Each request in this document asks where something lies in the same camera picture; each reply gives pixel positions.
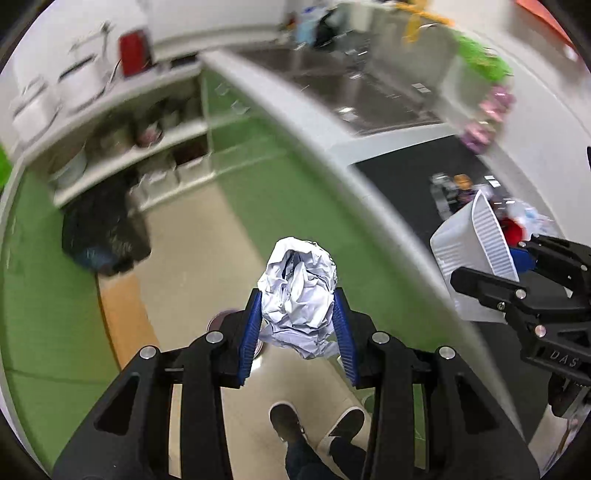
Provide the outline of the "white ribbed plastic tray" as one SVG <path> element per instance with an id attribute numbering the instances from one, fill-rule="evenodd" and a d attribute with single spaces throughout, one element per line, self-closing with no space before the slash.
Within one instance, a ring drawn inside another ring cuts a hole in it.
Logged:
<path id="1" fill-rule="evenodd" d="M 430 239 L 430 246 L 459 317 L 465 321 L 503 324 L 501 312 L 457 293 L 451 284 L 452 273 L 460 267 L 515 282 L 519 280 L 509 246 L 487 197 L 477 193 L 469 204 L 438 228 Z"/>

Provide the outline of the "red drawstring pouch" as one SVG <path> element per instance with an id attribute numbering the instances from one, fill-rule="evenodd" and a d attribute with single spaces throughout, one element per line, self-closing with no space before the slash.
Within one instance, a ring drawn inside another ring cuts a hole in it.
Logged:
<path id="1" fill-rule="evenodd" d="M 504 217 L 499 221 L 505 241 L 510 248 L 517 248 L 521 242 L 529 240 L 527 229 L 510 217 Z"/>

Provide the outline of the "black dual trash bin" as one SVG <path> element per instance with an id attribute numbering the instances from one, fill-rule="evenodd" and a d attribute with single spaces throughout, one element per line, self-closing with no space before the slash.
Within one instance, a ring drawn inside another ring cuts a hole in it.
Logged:
<path id="1" fill-rule="evenodd" d="M 124 180 L 113 176 L 64 207 L 61 247 L 77 265 L 111 277 L 150 256 L 147 226 L 130 211 L 128 190 Z"/>

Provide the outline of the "stainless steel kitchen sink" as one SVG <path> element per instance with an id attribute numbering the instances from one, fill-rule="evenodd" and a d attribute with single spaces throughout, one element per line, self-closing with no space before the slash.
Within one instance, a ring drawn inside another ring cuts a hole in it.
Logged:
<path id="1" fill-rule="evenodd" d="M 305 46 L 259 46 L 240 50 L 238 55 L 279 75 L 359 135 L 442 122 L 402 91 L 363 73 L 335 53 Z"/>

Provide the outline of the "left black white shoe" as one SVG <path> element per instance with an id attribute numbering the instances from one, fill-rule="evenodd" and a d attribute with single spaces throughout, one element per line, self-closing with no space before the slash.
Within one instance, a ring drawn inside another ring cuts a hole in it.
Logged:
<path id="1" fill-rule="evenodd" d="M 297 410 L 289 402 L 276 402 L 270 407 L 270 424 L 283 443 L 293 443 L 305 438 Z"/>

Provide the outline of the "black white shoe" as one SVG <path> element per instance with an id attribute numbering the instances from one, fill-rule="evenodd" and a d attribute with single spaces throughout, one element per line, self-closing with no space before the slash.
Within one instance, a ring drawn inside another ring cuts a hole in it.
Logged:
<path id="1" fill-rule="evenodd" d="M 356 435 L 362 431 L 365 420 L 365 410 L 361 407 L 353 406 L 346 409 L 318 443 L 318 453 L 329 456 L 336 448 L 352 443 Z"/>
<path id="2" fill-rule="evenodd" d="M 297 410 L 289 402 L 276 402 L 270 407 L 270 424 L 283 443 L 293 443 L 305 438 Z"/>

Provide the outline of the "right black white shoe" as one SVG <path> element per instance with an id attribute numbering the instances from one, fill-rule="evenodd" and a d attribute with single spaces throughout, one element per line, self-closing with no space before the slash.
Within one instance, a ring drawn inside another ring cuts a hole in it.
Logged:
<path id="1" fill-rule="evenodd" d="M 356 435 L 362 431 L 365 420 L 365 410 L 361 407 L 353 406 L 346 409 L 318 443 L 318 453 L 329 456 L 336 448 L 352 443 Z"/>

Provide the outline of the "orange floor mat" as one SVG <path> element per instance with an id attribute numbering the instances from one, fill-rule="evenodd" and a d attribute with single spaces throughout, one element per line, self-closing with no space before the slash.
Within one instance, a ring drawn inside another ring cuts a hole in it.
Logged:
<path id="1" fill-rule="evenodd" d="M 159 346 L 133 272 L 98 277 L 98 290 L 108 337 L 121 369 L 144 346 Z"/>

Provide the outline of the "black counter mat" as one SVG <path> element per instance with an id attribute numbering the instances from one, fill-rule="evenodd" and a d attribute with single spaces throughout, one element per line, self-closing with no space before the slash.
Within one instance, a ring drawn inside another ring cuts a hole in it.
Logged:
<path id="1" fill-rule="evenodd" d="M 555 236 L 552 219 L 523 192 L 499 181 L 488 166 L 453 135 L 407 146 L 356 162 L 355 167 L 386 198 L 427 250 L 438 228 L 481 190 L 500 218 L 521 225 L 528 239 L 535 228 Z"/>

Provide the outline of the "stacked pastel cups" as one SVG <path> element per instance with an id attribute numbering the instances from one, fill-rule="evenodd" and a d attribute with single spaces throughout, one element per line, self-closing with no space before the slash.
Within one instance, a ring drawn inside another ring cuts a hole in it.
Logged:
<path id="1" fill-rule="evenodd" d="M 461 136 L 464 145 L 482 154 L 492 144 L 505 118 L 515 104 L 515 96 L 504 85 L 496 84 L 479 104 L 479 115 L 467 124 Z"/>

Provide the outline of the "white open shelf unit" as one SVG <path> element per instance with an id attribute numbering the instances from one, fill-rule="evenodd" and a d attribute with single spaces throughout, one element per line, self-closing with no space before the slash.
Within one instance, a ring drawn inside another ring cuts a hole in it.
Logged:
<path id="1" fill-rule="evenodd" d="M 201 112 L 201 66 L 120 81 L 76 114 L 60 114 L 16 158 L 12 185 L 33 173 L 62 208 L 127 172 L 141 209 L 213 176 Z"/>

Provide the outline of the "red appliance on shelf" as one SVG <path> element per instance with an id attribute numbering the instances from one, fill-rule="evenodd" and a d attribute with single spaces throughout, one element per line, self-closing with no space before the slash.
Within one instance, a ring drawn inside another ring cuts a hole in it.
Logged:
<path id="1" fill-rule="evenodd" d="M 118 39 L 120 66 L 124 78 L 130 78 L 152 67 L 147 33 L 143 29 L 125 32 Z"/>

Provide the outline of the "green cloth on wall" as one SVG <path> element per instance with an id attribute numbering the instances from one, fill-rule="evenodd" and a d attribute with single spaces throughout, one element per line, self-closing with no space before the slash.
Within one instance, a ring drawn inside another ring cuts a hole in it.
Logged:
<path id="1" fill-rule="evenodd" d="M 503 83 L 513 75 L 508 63 L 494 50 L 464 34 L 457 33 L 456 40 L 459 56 L 489 83 Z"/>

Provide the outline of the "orange cloth on wall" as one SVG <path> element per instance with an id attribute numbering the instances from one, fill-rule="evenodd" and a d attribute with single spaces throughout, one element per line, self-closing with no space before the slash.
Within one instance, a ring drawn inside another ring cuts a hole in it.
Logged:
<path id="1" fill-rule="evenodd" d="M 566 45 L 570 47 L 574 46 L 566 31 L 560 26 L 558 21 L 540 1 L 516 0 L 515 3 L 523 10 L 532 14 L 539 21 L 550 27 Z"/>

